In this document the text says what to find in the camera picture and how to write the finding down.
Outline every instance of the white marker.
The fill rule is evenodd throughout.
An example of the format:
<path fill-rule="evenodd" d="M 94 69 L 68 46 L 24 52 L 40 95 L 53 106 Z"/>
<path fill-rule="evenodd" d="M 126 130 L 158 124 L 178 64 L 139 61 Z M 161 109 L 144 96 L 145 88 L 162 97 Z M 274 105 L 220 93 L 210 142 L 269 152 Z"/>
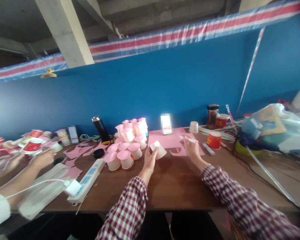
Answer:
<path fill-rule="evenodd" d="M 214 156 L 216 154 L 211 148 L 209 148 L 209 146 L 207 144 L 203 143 L 202 145 L 212 156 Z"/>
<path fill-rule="evenodd" d="M 195 139 L 188 138 L 188 137 L 187 137 L 187 139 L 188 139 L 190 142 L 196 143 L 196 140 L 195 140 Z"/>

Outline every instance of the yellow clip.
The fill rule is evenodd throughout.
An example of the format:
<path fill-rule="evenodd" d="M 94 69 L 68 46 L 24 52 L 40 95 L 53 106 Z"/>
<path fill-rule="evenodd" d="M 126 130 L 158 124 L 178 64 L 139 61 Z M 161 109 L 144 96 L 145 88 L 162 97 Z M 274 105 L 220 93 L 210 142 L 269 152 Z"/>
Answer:
<path fill-rule="evenodd" d="M 46 69 L 46 71 L 47 71 L 47 73 L 41 75 L 41 78 L 57 77 L 57 75 L 53 73 L 54 72 L 53 69 L 48 68 L 48 69 Z"/>

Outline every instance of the black thermos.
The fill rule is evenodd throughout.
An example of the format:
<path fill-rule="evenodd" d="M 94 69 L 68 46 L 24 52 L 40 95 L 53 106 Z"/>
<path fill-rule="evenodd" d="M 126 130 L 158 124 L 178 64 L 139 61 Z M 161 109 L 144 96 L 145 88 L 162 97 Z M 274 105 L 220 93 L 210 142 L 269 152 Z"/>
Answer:
<path fill-rule="evenodd" d="M 102 122 L 102 119 L 99 116 L 93 117 L 92 122 L 93 122 L 94 126 L 96 127 L 96 129 L 101 137 L 101 140 L 103 142 L 110 141 L 109 134 Z"/>

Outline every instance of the blue wall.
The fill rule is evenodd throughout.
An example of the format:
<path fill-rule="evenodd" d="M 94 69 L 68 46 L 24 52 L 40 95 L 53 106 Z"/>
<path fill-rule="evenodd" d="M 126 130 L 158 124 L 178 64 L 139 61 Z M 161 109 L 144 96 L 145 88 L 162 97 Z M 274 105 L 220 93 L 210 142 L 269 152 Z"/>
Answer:
<path fill-rule="evenodd" d="M 299 23 L 296 17 L 266 28 L 241 112 L 300 88 Z M 109 133 L 121 121 L 139 117 L 147 118 L 150 130 L 159 129 L 161 113 L 173 114 L 174 127 L 187 126 L 204 123 L 206 105 L 213 103 L 220 104 L 221 113 L 225 104 L 235 113 L 258 34 L 244 32 L 68 69 L 57 78 L 2 83 L 0 135 L 17 139 L 31 129 L 56 131 L 69 125 L 93 135 L 91 118 L 96 115 Z"/>

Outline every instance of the black cable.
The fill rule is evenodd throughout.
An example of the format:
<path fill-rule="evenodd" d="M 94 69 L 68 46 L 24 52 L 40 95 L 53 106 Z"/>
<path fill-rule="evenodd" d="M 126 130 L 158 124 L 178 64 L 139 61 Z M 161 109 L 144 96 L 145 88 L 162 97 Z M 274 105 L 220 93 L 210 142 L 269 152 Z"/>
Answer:
<path fill-rule="evenodd" d="M 291 156 L 289 156 L 288 154 L 286 154 L 286 153 L 284 153 L 284 152 L 281 152 L 281 151 L 279 151 L 281 154 L 283 154 L 283 155 L 286 155 L 288 158 L 290 158 L 290 159 L 292 159 L 293 161 L 295 161 L 296 163 L 298 163 L 299 165 L 300 165 L 300 163 L 296 160 L 296 159 L 294 159 L 293 157 L 291 157 Z"/>
<path fill-rule="evenodd" d="M 274 190 L 276 190 L 276 191 L 277 191 L 278 193 L 280 193 L 283 197 L 285 197 L 285 198 L 286 198 L 293 206 L 295 206 L 295 207 L 300 211 L 300 207 L 298 207 L 293 201 L 291 201 L 289 198 L 287 198 L 280 190 L 278 190 L 278 189 L 277 189 L 275 186 L 273 186 L 270 182 L 268 182 L 268 181 L 265 180 L 263 177 L 261 177 L 258 173 L 256 173 L 256 172 L 251 168 L 250 164 L 249 164 L 246 160 L 244 160 L 243 158 L 241 158 L 241 157 L 239 157 L 239 156 L 237 156 L 237 155 L 234 154 L 234 152 L 235 152 L 235 145 L 236 145 L 236 143 L 237 143 L 238 136 L 239 136 L 239 135 L 237 135 L 236 141 L 234 142 L 234 146 L 233 146 L 233 149 L 232 149 L 232 155 L 235 156 L 235 157 L 237 157 L 237 158 L 239 158 L 242 162 L 244 162 L 244 163 L 249 167 L 249 169 L 250 169 L 255 175 L 257 175 L 259 178 L 261 178 L 263 181 L 265 181 L 267 184 L 269 184 Z"/>

